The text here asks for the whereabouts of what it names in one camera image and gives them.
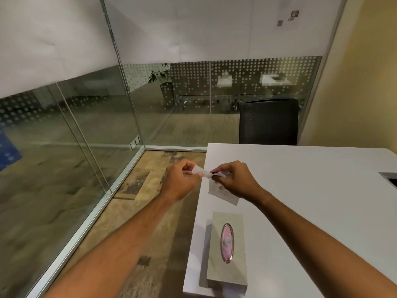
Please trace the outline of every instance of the person's left arm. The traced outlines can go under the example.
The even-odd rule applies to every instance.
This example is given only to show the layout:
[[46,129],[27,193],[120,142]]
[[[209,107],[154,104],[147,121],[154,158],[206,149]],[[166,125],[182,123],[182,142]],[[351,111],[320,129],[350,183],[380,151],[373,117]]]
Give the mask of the person's left arm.
[[167,168],[160,194],[77,262],[45,298],[116,297],[164,214],[201,180],[189,160]]

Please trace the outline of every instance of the chair backrest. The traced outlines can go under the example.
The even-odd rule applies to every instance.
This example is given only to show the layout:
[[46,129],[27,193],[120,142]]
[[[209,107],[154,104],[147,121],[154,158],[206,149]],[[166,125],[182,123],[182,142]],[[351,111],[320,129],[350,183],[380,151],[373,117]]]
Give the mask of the chair backrest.
[[249,101],[240,105],[239,143],[296,145],[299,103],[293,98]]

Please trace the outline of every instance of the blue object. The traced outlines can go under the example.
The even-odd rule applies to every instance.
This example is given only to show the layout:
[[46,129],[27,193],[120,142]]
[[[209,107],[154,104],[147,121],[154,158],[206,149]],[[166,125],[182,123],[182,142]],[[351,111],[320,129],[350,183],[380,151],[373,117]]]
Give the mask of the blue object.
[[0,129],[0,171],[21,158],[21,153]]

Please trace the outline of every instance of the hand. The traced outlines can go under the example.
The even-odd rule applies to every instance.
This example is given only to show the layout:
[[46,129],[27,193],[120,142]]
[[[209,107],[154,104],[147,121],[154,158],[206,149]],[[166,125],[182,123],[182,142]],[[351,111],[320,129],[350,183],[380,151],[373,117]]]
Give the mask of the hand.
[[167,167],[166,178],[160,194],[177,202],[186,197],[197,186],[202,178],[202,173],[192,174],[196,166],[193,161],[183,159],[180,162]]
[[213,169],[211,173],[216,174],[221,171],[231,172],[233,177],[228,179],[219,175],[214,175],[212,179],[221,183],[227,190],[238,197],[250,202],[255,202],[265,195],[270,195],[270,193],[264,190],[254,179],[245,163],[241,163],[240,161],[225,163]]

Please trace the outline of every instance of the beige tissue box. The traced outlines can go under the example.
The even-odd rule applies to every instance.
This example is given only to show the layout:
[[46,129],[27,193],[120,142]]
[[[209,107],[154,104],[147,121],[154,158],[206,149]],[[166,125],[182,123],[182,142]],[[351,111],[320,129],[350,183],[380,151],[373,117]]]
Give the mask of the beige tissue box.
[[[234,250],[230,263],[225,263],[221,255],[221,233],[226,223],[231,225],[234,235]],[[236,289],[236,292],[245,294],[248,283],[243,216],[223,212],[212,214],[207,282],[210,288],[219,289],[228,286]]]

